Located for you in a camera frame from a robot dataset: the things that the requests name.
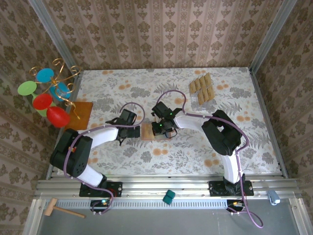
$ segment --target wall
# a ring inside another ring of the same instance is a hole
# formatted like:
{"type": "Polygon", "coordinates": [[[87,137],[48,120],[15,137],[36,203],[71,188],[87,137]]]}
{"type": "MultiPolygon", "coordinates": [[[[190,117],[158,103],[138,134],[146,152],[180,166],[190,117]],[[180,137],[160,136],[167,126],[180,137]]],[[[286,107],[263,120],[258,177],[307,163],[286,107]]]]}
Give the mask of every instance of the wall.
{"type": "Polygon", "coordinates": [[[281,0],[44,0],[86,70],[247,67],[281,0]]]}
{"type": "Polygon", "coordinates": [[[256,76],[313,221],[313,1],[297,1],[256,76]]]}
{"type": "Polygon", "coordinates": [[[21,234],[34,189],[48,167],[56,129],[18,95],[35,65],[57,50],[25,0],[0,1],[0,234],[21,234]]]}

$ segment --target toy hammer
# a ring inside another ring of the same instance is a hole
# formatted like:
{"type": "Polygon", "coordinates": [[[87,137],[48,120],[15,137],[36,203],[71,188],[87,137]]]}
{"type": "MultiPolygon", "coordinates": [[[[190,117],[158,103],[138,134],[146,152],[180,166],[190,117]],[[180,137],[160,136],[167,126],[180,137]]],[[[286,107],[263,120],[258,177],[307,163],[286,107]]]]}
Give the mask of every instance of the toy hammer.
{"type": "Polygon", "coordinates": [[[66,209],[63,209],[63,208],[60,208],[60,207],[56,207],[55,204],[57,203],[57,201],[58,201],[57,198],[52,198],[50,200],[50,202],[49,202],[49,204],[47,206],[47,209],[44,212],[44,215],[50,216],[52,211],[53,211],[53,209],[56,209],[56,210],[61,211],[61,212],[73,214],[73,215],[79,216],[81,218],[86,218],[86,216],[84,214],[80,214],[80,213],[72,212],[72,211],[69,211],[69,210],[66,210],[66,209]]]}

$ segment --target blue object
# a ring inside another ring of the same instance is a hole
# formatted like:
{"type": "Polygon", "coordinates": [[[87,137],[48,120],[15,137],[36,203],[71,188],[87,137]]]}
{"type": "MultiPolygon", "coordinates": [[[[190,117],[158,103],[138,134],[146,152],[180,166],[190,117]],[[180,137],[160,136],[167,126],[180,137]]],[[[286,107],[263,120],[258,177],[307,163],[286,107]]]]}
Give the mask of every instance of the blue object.
{"type": "Polygon", "coordinates": [[[277,195],[276,191],[274,190],[269,190],[268,191],[268,197],[269,197],[269,201],[270,203],[275,206],[277,205],[278,203],[280,203],[280,198],[279,196],[277,195]]]}
{"type": "Polygon", "coordinates": [[[50,92],[51,94],[56,97],[56,99],[58,101],[63,101],[62,99],[60,99],[56,93],[55,93],[55,89],[57,88],[56,92],[58,93],[58,95],[60,95],[61,97],[68,99],[70,97],[70,93],[68,93],[70,90],[66,87],[66,85],[63,82],[60,82],[58,84],[58,86],[56,87],[50,87],[50,92]]]}
{"type": "Polygon", "coordinates": [[[175,193],[171,190],[167,190],[167,192],[163,198],[163,202],[170,205],[172,203],[174,197],[175,197],[175,193]]]}
{"type": "Polygon", "coordinates": [[[45,69],[40,70],[37,73],[36,78],[39,82],[50,82],[51,77],[53,76],[54,76],[53,70],[49,68],[45,68],[45,69]]]}

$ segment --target floral tablecloth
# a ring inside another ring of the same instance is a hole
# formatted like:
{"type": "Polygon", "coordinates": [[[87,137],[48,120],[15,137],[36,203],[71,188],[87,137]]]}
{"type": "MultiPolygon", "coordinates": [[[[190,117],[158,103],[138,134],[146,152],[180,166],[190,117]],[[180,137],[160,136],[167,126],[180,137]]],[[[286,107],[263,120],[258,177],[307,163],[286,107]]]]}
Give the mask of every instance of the floral tablecloth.
{"type": "MultiPolygon", "coordinates": [[[[208,114],[224,110],[248,135],[250,145],[241,152],[246,173],[279,173],[278,161],[247,68],[90,70],[84,71],[77,101],[93,102],[88,128],[102,125],[119,116],[126,102],[137,102],[146,111],[145,121],[153,121],[151,108],[165,91],[178,89],[187,95],[186,110],[192,112],[188,84],[209,72],[215,98],[206,105],[208,114]]],[[[168,107],[181,107],[180,94],[166,95],[168,107]]],[[[143,118],[139,107],[127,109],[143,118]]],[[[203,133],[179,129],[166,141],[126,139],[104,143],[90,152],[89,164],[104,174],[222,174],[221,158],[203,133]]]]}

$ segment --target gray floor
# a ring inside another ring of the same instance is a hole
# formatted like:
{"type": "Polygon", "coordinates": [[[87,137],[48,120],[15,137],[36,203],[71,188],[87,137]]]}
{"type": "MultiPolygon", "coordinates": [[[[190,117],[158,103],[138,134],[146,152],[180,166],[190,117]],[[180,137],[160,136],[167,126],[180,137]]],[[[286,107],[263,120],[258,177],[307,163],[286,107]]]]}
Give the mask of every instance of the gray floor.
{"type": "Polygon", "coordinates": [[[39,235],[298,235],[288,201],[271,206],[267,200],[249,202],[264,228],[254,227],[248,215],[225,210],[111,210],[94,216],[89,210],[74,210],[85,219],[53,211],[42,217],[39,235]]]}

